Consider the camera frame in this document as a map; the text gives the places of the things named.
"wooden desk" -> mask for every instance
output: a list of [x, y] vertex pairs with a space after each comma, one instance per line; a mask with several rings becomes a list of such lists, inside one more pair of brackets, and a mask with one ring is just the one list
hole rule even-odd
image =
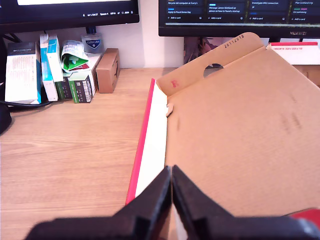
[[109, 216], [124, 206], [151, 78], [122, 69], [113, 94], [13, 113], [1, 142], [1, 240], [38, 222]]

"small cardboard box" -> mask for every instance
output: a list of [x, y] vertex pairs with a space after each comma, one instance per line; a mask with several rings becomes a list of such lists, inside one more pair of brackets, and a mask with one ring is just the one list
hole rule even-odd
[[315, 42], [274, 42], [269, 47], [320, 86], [320, 48]]
[[40, 50], [41, 50], [41, 69], [42, 69], [42, 82], [45, 88], [45, 93], [50, 102], [58, 101], [58, 93], [55, 86], [54, 78], [51, 73], [48, 61], [48, 43], [49, 35], [40, 35]]
[[96, 94], [98, 83], [96, 68], [101, 54], [89, 54], [88, 71], [74, 72], [68, 77], [69, 86], [75, 103], [90, 103]]
[[114, 92], [120, 74], [119, 61], [119, 50], [117, 48], [108, 48], [105, 51], [96, 68], [99, 93], [112, 94]]
[[55, 83], [60, 100], [72, 99], [72, 94], [69, 86], [69, 77], [71, 76], [71, 74], [72, 73], [64, 72], [63, 81], [58, 81]]
[[49, 37], [47, 58], [50, 65], [53, 81], [62, 82], [64, 80], [63, 71], [61, 68], [60, 46], [57, 35]]
[[[204, 77], [212, 63], [223, 68]], [[128, 197], [137, 197], [165, 162], [178, 165], [234, 216], [283, 216], [320, 206], [320, 89], [257, 35], [241, 34], [156, 84], [166, 99], [158, 97], [159, 107], [148, 99], [150, 118]], [[165, 114], [166, 105], [166, 120], [152, 117]], [[177, 233], [187, 239], [179, 222], [171, 211], [168, 239]]]
[[5, 100], [7, 102], [41, 103], [40, 61], [40, 47], [36, 42], [8, 44], [5, 74]]

